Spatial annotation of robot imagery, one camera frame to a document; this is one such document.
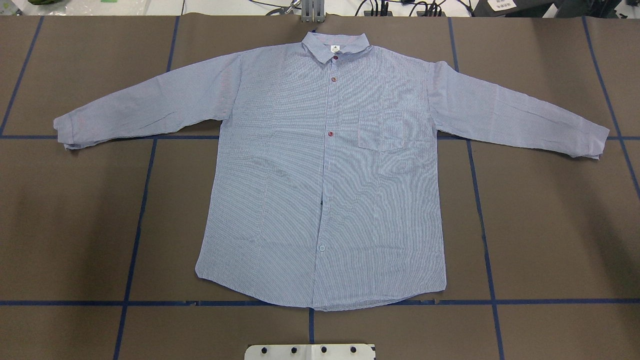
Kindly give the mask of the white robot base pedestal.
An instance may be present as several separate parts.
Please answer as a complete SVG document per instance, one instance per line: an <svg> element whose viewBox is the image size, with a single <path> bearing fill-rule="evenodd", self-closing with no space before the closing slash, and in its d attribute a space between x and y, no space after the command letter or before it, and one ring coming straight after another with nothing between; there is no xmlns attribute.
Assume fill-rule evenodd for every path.
<svg viewBox="0 0 640 360"><path fill-rule="evenodd" d="M245 360L375 360L374 344L265 344L251 345Z"/></svg>

